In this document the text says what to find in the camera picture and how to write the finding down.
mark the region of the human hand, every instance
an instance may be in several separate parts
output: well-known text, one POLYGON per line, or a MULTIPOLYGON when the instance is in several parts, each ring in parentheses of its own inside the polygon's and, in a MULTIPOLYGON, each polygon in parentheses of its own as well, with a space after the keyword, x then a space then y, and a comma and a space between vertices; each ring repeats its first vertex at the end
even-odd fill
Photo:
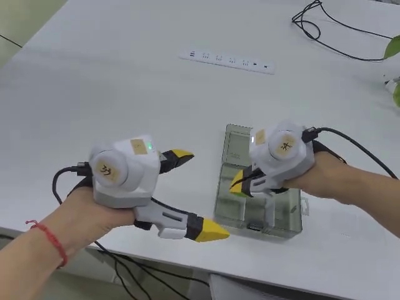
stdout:
POLYGON ((62 205, 41 221, 59 239, 68 256, 73 256, 111 229, 133 222, 133 209, 113 209, 95 203, 90 187, 74 190, 62 205))
POLYGON ((318 152, 314 158, 315 163, 310 170, 297 178, 285 181, 284 187, 301 189, 319 198, 333 198, 338 179, 351 167, 328 152, 318 152))

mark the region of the green leaf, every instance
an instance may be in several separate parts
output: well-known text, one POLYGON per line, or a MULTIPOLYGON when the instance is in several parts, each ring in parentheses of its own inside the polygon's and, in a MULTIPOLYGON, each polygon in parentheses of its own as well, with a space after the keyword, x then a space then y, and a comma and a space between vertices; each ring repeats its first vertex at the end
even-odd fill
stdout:
POLYGON ((395 36, 392 40, 387 44, 385 55, 383 59, 391 58, 400 52, 400 36, 395 36))
POLYGON ((396 88, 394 89, 393 100, 394 103, 400 107, 400 84, 397 84, 396 88))

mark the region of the white power strip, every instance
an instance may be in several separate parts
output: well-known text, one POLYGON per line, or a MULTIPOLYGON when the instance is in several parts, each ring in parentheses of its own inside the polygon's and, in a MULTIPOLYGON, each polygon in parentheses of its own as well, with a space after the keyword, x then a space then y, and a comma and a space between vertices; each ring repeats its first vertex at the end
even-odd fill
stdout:
POLYGON ((179 58, 264 74, 275 73, 274 66, 272 64, 264 64, 255 59, 240 58, 237 56, 230 56, 225 54, 213 54, 209 51, 183 51, 180 53, 179 58))

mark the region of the beige label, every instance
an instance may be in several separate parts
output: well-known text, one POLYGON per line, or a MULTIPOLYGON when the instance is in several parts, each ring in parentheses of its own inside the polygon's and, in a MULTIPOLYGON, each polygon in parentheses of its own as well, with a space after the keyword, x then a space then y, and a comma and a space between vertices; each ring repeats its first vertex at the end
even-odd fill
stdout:
POLYGON ((275 149, 275 153, 277 153, 281 156, 286 156, 290 153, 290 150, 293 148, 295 143, 296 143, 296 140, 291 135, 285 134, 282 137, 281 143, 275 149))
POLYGON ((101 159, 97 162, 95 171, 114 183, 119 178, 118 169, 101 159))
POLYGON ((265 130, 260 130, 256 133, 256 146, 265 144, 265 130))
POLYGON ((144 145, 144 141, 142 139, 132 139, 131 145, 133 148, 133 152, 136 155, 148 153, 148 150, 146 149, 146 146, 144 145))

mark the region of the black cable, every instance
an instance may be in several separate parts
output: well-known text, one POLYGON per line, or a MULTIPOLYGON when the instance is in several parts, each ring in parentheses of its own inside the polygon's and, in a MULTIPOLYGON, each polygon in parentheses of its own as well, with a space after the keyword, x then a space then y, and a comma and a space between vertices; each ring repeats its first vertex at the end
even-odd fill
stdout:
POLYGON ((154 274, 152 274, 151 272, 149 272, 142 264, 139 264, 138 262, 134 261, 133 259, 131 259, 129 256, 121 256, 118 255, 124 259, 126 259, 127 261, 130 261, 131 263, 134 263, 137 267, 141 268, 144 272, 148 273, 151 277, 153 277, 155 280, 159 281, 160 283, 162 283, 163 285, 165 285, 167 288, 169 288, 170 290, 174 291, 176 294, 180 295, 183 299, 185 300, 190 300, 188 297, 186 297, 184 294, 180 293, 179 291, 177 291, 176 289, 174 289, 172 286, 170 286, 168 283, 166 283, 165 281, 163 281, 161 278, 158 278, 157 276, 155 276, 154 274))
POLYGON ((141 266, 143 266, 145 268, 148 268, 150 270, 156 271, 156 272, 164 273, 164 274, 171 275, 171 276, 174 276, 174 277, 177 277, 177 278, 181 278, 181 279, 196 281, 196 282, 201 283, 201 284, 203 284, 203 285, 205 285, 207 287, 210 287, 208 282, 203 281, 201 279, 197 279, 197 278, 193 278, 193 277, 186 277, 186 276, 183 276, 183 275, 178 275, 178 274, 175 274, 175 273, 172 273, 172 272, 168 272, 168 271, 164 271, 164 270, 161 270, 161 269, 157 269, 156 267, 148 266, 146 264, 141 264, 140 262, 136 262, 136 263, 140 264, 141 266))
MULTIPOLYGON (((126 266, 126 264, 124 264, 122 261, 120 261, 117 256, 113 253, 111 253, 110 251, 108 251, 102 244, 100 244, 99 242, 94 242, 106 255, 108 255, 110 258, 112 258, 114 260, 114 262, 119 263, 121 266, 123 266, 125 268, 125 270, 129 273, 129 275, 132 277, 133 281, 137 284, 137 286, 139 286, 139 288, 142 290, 142 292, 144 294, 146 294, 147 298, 149 300, 152 300, 149 293, 141 286, 140 282, 136 279, 136 277, 134 276, 134 274, 132 274, 131 270, 126 266)), ((124 282, 124 279, 121 276, 118 276, 119 280, 121 280, 121 282, 124 282)))
POLYGON ((204 280, 193 278, 193 277, 187 277, 187 276, 183 276, 183 275, 178 275, 178 274, 175 274, 175 273, 172 273, 172 272, 168 272, 168 271, 165 271, 165 270, 162 270, 162 269, 158 269, 156 267, 148 266, 147 264, 142 264, 141 262, 135 261, 133 258, 131 258, 129 256, 126 256, 126 255, 122 255, 122 254, 115 254, 115 255, 120 257, 120 258, 126 259, 127 261, 130 261, 130 262, 132 262, 134 264, 137 264, 137 265, 140 265, 142 267, 151 269, 153 271, 157 271, 157 272, 164 273, 164 274, 167 274, 167 275, 171 275, 171 276, 174 276, 174 277, 177 277, 177 278, 181 278, 181 279, 196 281, 198 283, 204 284, 207 287, 210 287, 208 282, 206 282, 204 280))
POLYGON ((59 170, 54 177, 52 178, 52 194, 54 197, 56 197, 57 202, 61 205, 63 203, 63 200, 61 200, 58 192, 57 192, 57 180, 60 175, 67 173, 67 172, 76 172, 78 170, 78 167, 73 166, 73 167, 64 167, 61 170, 59 170))
POLYGON ((250 175, 245 176, 245 177, 243 177, 243 178, 241 178, 241 179, 235 181, 235 182, 232 184, 231 188, 233 188, 235 185, 237 185, 237 184, 239 184, 239 183, 242 183, 242 182, 244 182, 244 181, 246 181, 246 180, 248 180, 248 179, 256 179, 256 178, 262 177, 262 176, 264 176, 264 175, 265 175, 265 174, 264 174, 259 168, 257 168, 257 169, 255 169, 253 172, 251 172, 250 175))
POLYGON ((115 270, 115 274, 117 274, 117 277, 119 278, 119 280, 121 280, 121 284, 124 287, 125 291, 132 297, 132 299, 134 300, 138 300, 135 296, 132 295, 132 293, 128 290, 128 287, 125 285, 124 280, 122 279, 122 276, 119 274, 118 272, 118 263, 117 261, 114 261, 114 270, 115 270))
POLYGON ((329 45, 325 44, 324 42, 321 42, 321 41, 319 40, 319 38, 321 37, 321 30, 320 30, 320 28, 317 26, 317 24, 315 24, 315 23, 313 23, 313 22, 311 22, 311 21, 305 21, 305 20, 303 19, 304 15, 305 15, 305 13, 306 13, 307 11, 309 11, 310 9, 316 8, 316 7, 318 7, 318 6, 321 7, 322 11, 324 12, 324 14, 325 14, 329 19, 331 19, 331 20, 334 21, 335 23, 338 23, 338 24, 340 24, 340 25, 342 25, 342 26, 344 26, 344 27, 346 27, 346 28, 349 28, 349 29, 352 29, 352 30, 355 30, 355 31, 359 31, 359 32, 362 32, 362 33, 372 34, 372 35, 374 35, 374 36, 379 36, 379 37, 381 37, 381 38, 392 39, 392 38, 389 37, 389 36, 384 36, 384 35, 382 35, 382 34, 378 34, 378 33, 375 33, 375 32, 371 32, 371 31, 367 31, 367 30, 358 29, 358 28, 355 28, 355 27, 346 25, 346 24, 344 24, 344 23, 338 21, 337 19, 333 18, 330 14, 328 14, 328 12, 327 12, 327 11, 324 9, 324 7, 323 7, 323 3, 322 3, 320 0, 315 0, 315 1, 313 1, 312 3, 308 4, 301 12, 297 13, 294 17, 292 17, 292 23, 294 23, 298 28, 300 28, 300 29, 303 31, 303 33, 304 33, 309 39, 312 39, 313 41, 316 41, 317 43, 319 43, 319 44, 321 44, 321 45, 323 45, 323 46, 329 48, 330 50, 333 50, 333 51, 335 51, 335 52, 337 52, 337 53, 339 53, 339 54, 342 54, 343 56, 346 56, 346 57, 352 58, 352 59, 356 59, 356 60, 358 60, 358 61, 378 62, 378 61, 383 61, 383 60, 384 60, 384 58, 379 58, 379 59, 366 59, 366 58, 361 58, 361 57, 353 56, 353 55, 350 55, 350 54, 345 53, 345 52, 343 52, 343 51, 340 51, 340 50, 338 50, 338 49, 336 49, 336 48, 333 48, 332 46, 329 46, 329 45), (314 26, 314 27, 317 29, 318 34, 317 34, 316 37, 314 37, 309 31, 307 31, 307 30, 304 28, 304 26, 303 26, 304 23, 310 24, 310 25, 314 26))
POLYGON ((9 38, 3 36, 2 34, 0 34, 0 38, 3 38, 5 40, 9 41, 10 43, 13 43, 15 46, 22 48, 22 46, 20 44, 17 44, 16 42, 14 42, 14 41, 10 40, 9 38))
MULTIPOLYGON (((79 166, 72 166, 72 167, 64 167, 61 170, 59 170, 53 177, 52 179, 52 193, 54 194, 54 197, 57 199, 57 202, 61 205, 63 203, 63 201, 61 200, 58 192, 57 192, 57 181, 58 181, 58 177, 66 172, 81 172, 84 171, 84 168, 81 168, 79 166)), ((135 276, 132 274, 131 270, 126 266, 126 264, 124 264, 121 260, 119 260, 113 253, 109 252, 102 244, 100 244, 99 242, 95 241, 94 242, 100 249, 103 250, 103 252, 108 255, 110 258, 112 258, 114 260, 115 263, 119 263, 121 266, 123 266, 126 271, 128 272, 128 274, 132 277, 133 281, 139 286, 139 288, 143 291, 144 294, 146 294, 147 298, 149 300, 151 299, 151 296, 149 295, 149 293, 140 285, 139 281, 135 278, 135 276)), ((125 289, 125 291, 134 299, 134 300, 138 300, 136 297, 134 297, 132 295, 132 293, 127 289, 124 279, 118 274, 117 270, 116 270, 116 274, 117 277, 119 278, 119 280, 121 280, 122 286, 125 289)))
POLYGON ((0 234, 0 239, 9 239, 10 241, 12 241, 14 237, 8 236, 7 234, 0 234))
POLYGON ((398 177, 382 162, 380 161, 375 155, 373 155, 371 152, 369 152, 363 145, 359 144, 358 142, 356 142, 354 139, 352 139, 351 137, 349 137, 348 135, 344 134, 341 131, 338 131, 336 129, 332 129, 332 128, 328 128, 328 127, 321 127, 321 128, 317 128, 316 132, 321 133, 322 131, 327 131, 329 133, 334 133, 337 134, 338 136, 341 136, 344 139, 347 139, 350 143, 352 143, 353 145, 355 145, 357 148, 359 148, 362 152, 364 152, 365 154, 367 154, 370 158, 372 158, 372 160, 377 163, 378 165, 380 165, 392 178, 394 179, 398 179, 398 177))

